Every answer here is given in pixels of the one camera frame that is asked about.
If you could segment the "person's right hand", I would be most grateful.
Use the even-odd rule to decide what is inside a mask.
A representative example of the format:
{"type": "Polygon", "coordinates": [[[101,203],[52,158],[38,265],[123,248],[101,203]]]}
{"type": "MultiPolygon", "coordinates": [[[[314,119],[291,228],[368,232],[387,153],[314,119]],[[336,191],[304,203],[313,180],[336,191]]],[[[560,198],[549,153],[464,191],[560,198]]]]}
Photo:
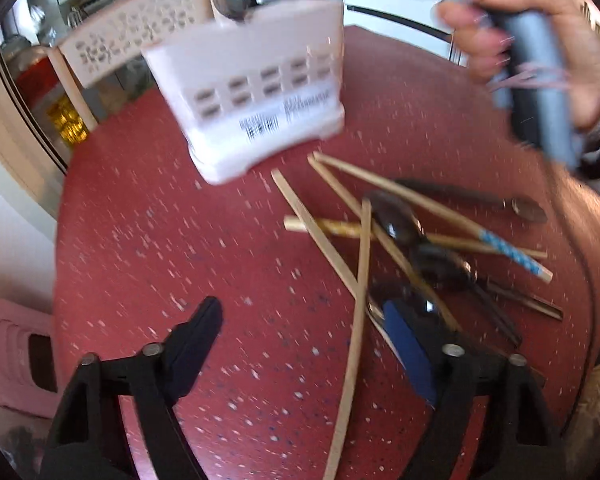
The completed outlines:
{"type": "Polygon", "coordinates": [[[508,63],[505,52],[514,37],[486,26],[486,12],[538,10],[553,22],[569,72],[572,120],[588,131],[600,120],[600,40],[571,0],[442,0],[438,18],[453,29],[457,47],[468,56],[475,81],[486,84],[508,63]]]}

